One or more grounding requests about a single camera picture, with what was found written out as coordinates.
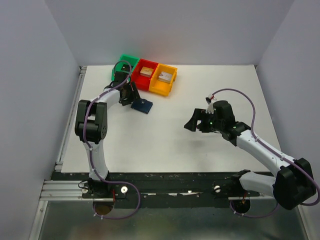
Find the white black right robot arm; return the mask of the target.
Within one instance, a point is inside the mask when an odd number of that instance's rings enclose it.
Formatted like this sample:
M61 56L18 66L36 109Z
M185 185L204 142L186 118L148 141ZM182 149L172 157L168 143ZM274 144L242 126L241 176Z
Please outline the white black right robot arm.
M295 159L259 138L253 129L235 119L232 106L226 100L212 102L208 108L196 108L184 128L202 133L219 133L222 138L249 153L262 163L271 175L243 170L235 176L244 191L254 191L273 197L286 210L302 205L319 193L310 163Z

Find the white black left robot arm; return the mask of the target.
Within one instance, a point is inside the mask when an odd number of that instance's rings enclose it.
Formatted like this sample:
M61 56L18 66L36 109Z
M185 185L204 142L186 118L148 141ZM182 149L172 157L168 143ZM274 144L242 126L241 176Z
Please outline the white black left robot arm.
M106 198L111 194L109 170L104 155L104 139L108 131L108 110L115 104L130 105L139 96L131 84L129 72L116 71L114 80L91 100L80 100L77 106L74 131L83 143L89 162L86 186L90 197Z

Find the navy blue card holder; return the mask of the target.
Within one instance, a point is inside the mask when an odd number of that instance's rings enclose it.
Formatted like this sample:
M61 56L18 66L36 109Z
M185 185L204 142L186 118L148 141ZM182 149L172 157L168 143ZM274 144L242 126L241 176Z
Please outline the navy blue card holder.
M153 106L151 101L140 98L132 102L131 108L144 114L148 114Z

